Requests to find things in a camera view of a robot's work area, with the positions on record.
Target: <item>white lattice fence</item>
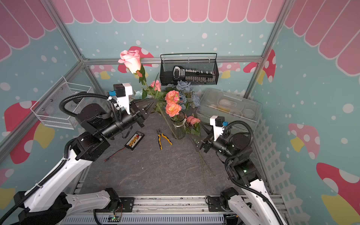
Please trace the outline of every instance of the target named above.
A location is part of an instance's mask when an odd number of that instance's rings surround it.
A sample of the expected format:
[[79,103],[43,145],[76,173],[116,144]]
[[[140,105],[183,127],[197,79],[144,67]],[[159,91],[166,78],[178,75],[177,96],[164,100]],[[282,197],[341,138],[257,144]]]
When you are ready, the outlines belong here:
[[276,151],[276,143],[271,140],[273,135],[268,131],[269,127],[260,117],[254,136],[261,160],[265,165],[264,171],[269,177],[269,185],[276,194],[282,195],[294,225],[308,225],[310,216],[302,211],[302,199],[296,197],[296,186],[290,183],[290,173],[284,170],[285,162],[280,160],[280,152]]

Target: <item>gray stone surface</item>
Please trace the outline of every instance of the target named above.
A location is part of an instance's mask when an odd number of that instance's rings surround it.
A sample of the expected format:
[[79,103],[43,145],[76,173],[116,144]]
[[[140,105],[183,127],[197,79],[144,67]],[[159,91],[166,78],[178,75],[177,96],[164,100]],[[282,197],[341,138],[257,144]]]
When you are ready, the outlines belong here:
[[[229,186],[235,187],[242,193],[228,180],[224,165],[215,151],[201,152],[201,156],[214,175],[204,165],[203,179],[200,152],[195,150],[187,136],[181,140],[174,139],[164,118],[157,113],[151,114],[144,124],[143,128],[135,124],[126,139],[117,135],[114,141],[109,140],[111,146],[90,166],[81,194],[114,188],[119,195],[214,195]],[[156,133],[158,128],[169,137],[173,145],[162,138],[163,150],[160,150]],[[114,152],[122,149],[137,130],[144,133],[145,137],[134,151],[124,149],[107,162],[104,161]],[[204,130],[201,131],[201,137],[202,139],[206,137]],[[255,152],[252,153],[251,159],[263,174]]]

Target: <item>blue connector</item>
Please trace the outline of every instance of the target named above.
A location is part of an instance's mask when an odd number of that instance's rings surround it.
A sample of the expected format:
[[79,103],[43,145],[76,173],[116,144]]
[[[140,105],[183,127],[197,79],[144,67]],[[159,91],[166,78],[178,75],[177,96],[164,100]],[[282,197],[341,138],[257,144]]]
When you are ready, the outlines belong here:
[[109,95],[110,96],[116,96],[116,92],[115,91],[109,91]]

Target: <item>clear plastic box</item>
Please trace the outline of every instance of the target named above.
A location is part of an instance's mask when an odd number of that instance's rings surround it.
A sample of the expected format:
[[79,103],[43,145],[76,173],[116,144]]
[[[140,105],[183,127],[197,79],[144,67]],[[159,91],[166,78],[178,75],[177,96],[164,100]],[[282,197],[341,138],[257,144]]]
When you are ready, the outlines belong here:
[[[224,116],[225,121],[241,120],[246,122],[253,131],[260,120],[262,104],[242,98],[240,96],[208,88],[200,100],[196,110],[197,115],[204,122],[209,123],[212,116]],[[247,129],[240,124],[233,128],[246,132]]]

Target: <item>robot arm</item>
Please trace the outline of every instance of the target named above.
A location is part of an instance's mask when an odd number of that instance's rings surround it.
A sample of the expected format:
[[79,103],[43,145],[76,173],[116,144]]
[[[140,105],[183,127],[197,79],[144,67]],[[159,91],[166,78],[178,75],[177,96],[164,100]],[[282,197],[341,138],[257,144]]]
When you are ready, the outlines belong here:
[[[243,121],[234,121],[228,124],[224,120],[225,118],[221,116],[210,118],[212,129],[205,129],[208,136],[202,142],[201,149],[204,148],[204,152],[208,152],[212,148],[227,157],[225,168],[229,179],[241,187],[258,215],[249,208],[234,188],[228,188],[221,192],[220,199],[223,208],[235,212],[245,224],[286,224],[267,193],[260,173],[249,158],[252,153],[253,140],[250,126]],[[231,126],[236,123],[244,125],[249,131],[249,136],[237,133],[227,140]]]
[[[18,207],[24,209],[19,214],[22,225],[53,225],[65,216],[78,212],[104,208],[111,211],[119,207],[119,197],[111,188],[83,195],[66,195],[62,192],[81,171],[96,161],[110,146],[106,139],[113,139],[115,135],[136,122],[143,127],[143,122],[157,103],[156,99],[145,99],[133,100],[129,105],[129,95],[132,93],[130,84],[117,84],[114,88],[113,97],[111,97],[112,92],[110,96],[79,93],[60,103],[60,109],[74,116],[86,132],[66,144],[64,158],[39,183],[27,192],[15,194],[16,204],[0,219],[0,225]],[[95,103],[84,107],[79,114],[65,109],[67,102],[85,97],[111,100],[117,110],[113,110],[113,117],[110,117],[110,113]]]

